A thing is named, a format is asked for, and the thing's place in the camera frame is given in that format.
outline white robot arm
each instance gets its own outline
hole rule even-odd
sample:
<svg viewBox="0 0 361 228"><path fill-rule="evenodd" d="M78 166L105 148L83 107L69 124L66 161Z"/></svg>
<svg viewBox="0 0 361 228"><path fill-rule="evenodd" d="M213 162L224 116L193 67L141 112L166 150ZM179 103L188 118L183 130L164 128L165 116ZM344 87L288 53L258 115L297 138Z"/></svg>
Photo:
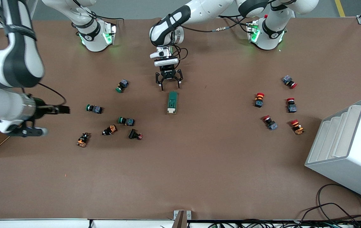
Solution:
<svg viewBox="0 0 361 228"><path fill-rule="evenodd" d="M113 44L116 26L98 19L87 7L96 0L42 0L45 5L67 16L78 29L82 44L91 52L103 51Z"/></svg>
<svg viewBox="0 0 361 228"><path fill-rule="evenodd" d="M24 0L0 0L0 14L9 45L0 50L0 132L11 136L42 136L34 120L44 114L69 113L69 107L46 105L41 99L10 88L34 87L44 74L36 36ZM27 127L26 121L33 126Z"/></svg>
<svg viewBox="0 0 361 228"><path fill-rule="evenodd" d="M155 58L154 65L160 68L160 73L156 73L156 83L161 86L162 90L162 82L165 79L176 79L178 86L183 79L182 71L175 70L175 64L179 64L179 59L173 55L179 52L175 45L182 43L184 39L182 26L214 19L231 3L232 0L191 0L161 19L150 29L151 43L157 49L150 55L150 58ZM309 13L318 4L318 0L235 0L235 3L241 16L246 18L257 16L267 4L271 4L268 17L250 23L248 29L250 42L261 49L270 50L281 42L286 24L292 16L291 10L300 14ZM218 28L212 32L225 29L229 29L229 27Z"/></svg>
<svg viewBox="0 0 361 228"><path fill-rule="evenodd" d="M318 0L276 0L270 3L271 9L266 18L260 18L250 23L248 39L258 48L271 50L282 41L285 28L293 11L299 14L311 12Z"/></svg>

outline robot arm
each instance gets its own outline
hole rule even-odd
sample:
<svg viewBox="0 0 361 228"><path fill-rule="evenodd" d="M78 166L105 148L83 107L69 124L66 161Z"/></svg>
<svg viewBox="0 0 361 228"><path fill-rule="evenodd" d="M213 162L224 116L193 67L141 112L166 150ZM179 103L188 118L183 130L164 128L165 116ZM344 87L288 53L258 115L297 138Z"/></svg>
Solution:
<svg viewBox="0 0 361 228"><path fill-rule="evenodd" d="M69 113L69 108L46 105L39 98L10 89L35 86L43 77L44 68L24 0L1 0L0 14L9 39L7 48L0 50L0 132L13 136L44 135L45 129L29 128L26 121L34 125L34 120L44 114Z"/></svg>
<svg viewBox="0 0 361 228"><path fill-rule="evenodd" d="M250 18L259 15L264 11L268 0L235 0L238 6L238 12L242 17Z"/></svg>
<svg viewBox="0 0 361 228"><path fill-rule="evenodd" d="M191 0L173 13L167 15L151 28L151 42L156 47L169 45L173 40L171 39L171 36L173 37L172 32L178 27L215 19L230 6L232 1L233 0Z"/></svg>
<svg viewBox="0 0 361 228"><path fill-rule="evenodd" d="M266 18L260 18L248 26L253 34L248 35L251 43L264 50L271 50L282 41L285 28L292 10L299 14L311 12L318 4L318 0L276 0L270 3L270 12Z"/></svg>
<svg viewBox="0 0 361 228"><path fill-rule="evenodd" d="M116 26L97 19L87 7L96 0L42 0L43 3L67 16L78 29L82 44L91 52L103 51L113 44Z"/></svg>

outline green indicator light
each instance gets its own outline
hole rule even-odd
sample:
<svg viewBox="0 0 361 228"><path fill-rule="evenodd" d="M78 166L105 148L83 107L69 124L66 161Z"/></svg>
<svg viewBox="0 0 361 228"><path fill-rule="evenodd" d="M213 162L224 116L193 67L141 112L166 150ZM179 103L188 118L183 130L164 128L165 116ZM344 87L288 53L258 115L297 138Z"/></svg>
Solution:
<svg viewBox="0 0 361 228"><path fill-rule="evenodd" d="M258 40L258 37L259 37L259 34L260 34L260 30L257 29L253 34L252 34L252 42L256 42Z"/></svg>
<svg viewBox="0 0 361 228"><path fill-rule="evenodd" d="M283 39L283 35L284 35L284 31L282 32L282 34L280 35L280 40L279 40L279 43L282 41Z"/></svg>
<svg viewBox="0 0 361 228"><path fill-rule="evenodd" d="M103 33L103 37L107 44L111 44L111 36L109 34Z"/></svg>

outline green electronic component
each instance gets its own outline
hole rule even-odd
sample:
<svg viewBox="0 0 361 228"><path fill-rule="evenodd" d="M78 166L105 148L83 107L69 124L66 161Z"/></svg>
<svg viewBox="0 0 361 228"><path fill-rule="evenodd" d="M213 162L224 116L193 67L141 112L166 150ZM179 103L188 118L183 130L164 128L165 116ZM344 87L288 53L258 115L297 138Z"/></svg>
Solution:
<svg viewBox="0 0 361 228"><path fill-rule="evenodd" d="M111 44L111 35L103 33L103 37L105 38L107 44Z"/></svg>
<svg viewBox="0 0 361 228"><path fill-rule="evenodd" d="M168 99L168 113L176 114L176 105L177 105L177 92L169 92Z"/></svg>
<svg viewBox="0 0 361 228"><path fill-rule="evenodd" d="M258 36L260 34L260 29L253 29L254 33L252 34L252 42L256 42L258 40Z"/></svg>

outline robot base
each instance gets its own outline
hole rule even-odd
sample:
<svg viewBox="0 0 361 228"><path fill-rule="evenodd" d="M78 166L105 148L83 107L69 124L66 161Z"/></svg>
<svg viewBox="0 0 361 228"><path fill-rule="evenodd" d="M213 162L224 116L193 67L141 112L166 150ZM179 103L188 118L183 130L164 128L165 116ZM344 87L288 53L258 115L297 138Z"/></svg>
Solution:
<svg viewBox="0 0 361 228"><path fill-rule="evenodd" d="M260 18L257 21L257 24L259 25L260 29L257 33L256 37L248 33L248 40L250 43L255 44L258 48L263 50L272 50L277 47L277 45L282 41L282 37L284 35L284 32L277 37L276 39L271 39L269 36L263 32L263 21L265 20L264 17Z"/></svg>
<svg viewBox="0 0 361 228"><path fill-rule="evenodd" d="M102 20L98 20L97 22L102 29L93 41L87 41L86 38L80 36L82 44L91 52L101 52L106 49L107 46L114 44L116 26Z"/></svg>

